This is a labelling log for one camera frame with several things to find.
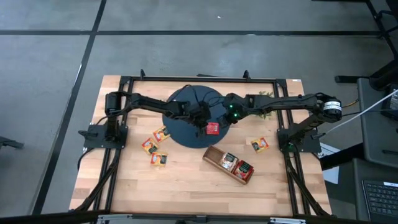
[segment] green plant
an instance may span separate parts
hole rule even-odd
[[[260,91],[259,94],[260,95],[266,95],[266,96],[269,96],[269,97],[274,97],[274,93],[270,93],[268,91]],[[262,118],[262,119],[267,119],[268,116],[272,116],[272,112],[267,113],[267,114],[260,114],[259,115],[259,117]]]

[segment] black circular platform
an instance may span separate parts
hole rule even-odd
[[[210,91],[211,92],[206,95],[205,102],[208,102],[210,100],[210,104],[213,104],[216,103],[218,100],[220,102],[223,101],[222,98],[220,99],[215,98],[217,96],[222,96],[220,93],[207,86],[188,86],[184,88],[180,94],[178,94],[175,100],[189,101],[191,105],[197,104],[197,101],[195,99],[195,94],[193,93],[192,88],[196,90],[199,101],[201,101],[204,95],[206,93],[209,93]],[[179,91],[181,90],[177,90],[176,92],[174,92],[168,98],[167,101],[173,98]],[[226,110],[222,104],[217,104],[216,106],[211,107],[210,108],[211,119],[209,119],[207,122],[217,122],[217,118],[225,114],[225,112]],[[197,128],[194,125],[188,124],[185,121],[170,119],[163,115],[163,124],[166,125],[167,130],[169,130],[171,134],[171,138],[175,142],[183,146],[196,148],[196,149],[208,147],[212,144],[218,143],[226,135],[229,129],[229,126],[226,128],[220,128],[219,135],[205,134],[202,137],[198,138],[196,136]]]

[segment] small box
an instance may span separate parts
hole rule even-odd
[[[233,174],[239,177],[240,179],[247,181],[248,177],[250,177],[253,172],[254,172],[253,166],[241,160],[236,165]]]
[[[142,148],[148,155],[151,155],[153,152],[157,151],[159,145],[156,144],[155,140],[149,138],[144,143],[141,144]]]
[[[170,133],[169,133],[169,130],[167,130],[166,126],[163,125],[161,128],[154,131],[154,136],[155,136],[156,141],[161,142],[164,139],[167,139],[168,137],[170,137]]]
[[[224,169],[232,172],[232,170],[235,168],[236,163],[238,162],[238,158],[231,153],[225,153],[223,157],[221,158],[219,164],[221,167]]]
[[[262,152],[269,147],[265,138],[259,138],[250,142],[256,153]]]
[[[203,155],[203,160],[214,166],[215,168],[219,169],[221,172],[228,175],[230,178],[238,181],[241,184],[248,184],[252,175],[250,175],[246,180],[242,180],[239,177],[235,176],[232,172],[226,170],[224,167],[220,165],[220,160],[225,155],[225,152],[215,146],[209,146],[206,152]]]
[[[206,134],[219,135],[219,125],[216,122],[209,122],[206,127]]]
[[[167,153],[166,152],[154,152],[150,159],[150,164],[154,166],[166,166]]]

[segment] yellow package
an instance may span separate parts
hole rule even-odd
[[[159,145],[156,144],[155,140],[153,140],[151,138],[144,141],[144,143],[142,143],[141,146],[148,155],[151,155],[153,152],[157,151],[159,148]]]
[[[153,152],[150,164],[154,166],[165,166],[167,160],[166,152]]]
[[[265,138],[259,138],[250,142],[256,153],[262,152],[269,147]]]
[[[166,126],[162,126],[158,130],[154,131],[154,136],[156,138],[156,141],[161,142],[164,139],[167,139],[170,137],[169,130],[167,130]]]

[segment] wooden box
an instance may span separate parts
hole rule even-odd
[[[219,170],[221,170],[225,174],[229,175],[230,177],[232,177],[233,179],[235,179],[239,183],[247,184],[250,181],[250,178],[253,175],[254,171],[250,174],[250,176],[247,178],[246,181],[240,179],[239,177],[236,177],[234,174],[232,174],[232,172],[224,169],[224,167],[222,167],[221,165],[218,164],[219,161],[221,160],[221,158],[223,158],[224,154],[225,154],[225,152],[222,151],[221,149],[219,149],[219,148],[217,148],[215,146],[209,146],[209,148],[207,148],[205,154],[203,155],[203,160],[207,161],[211,165],[217,167]]]

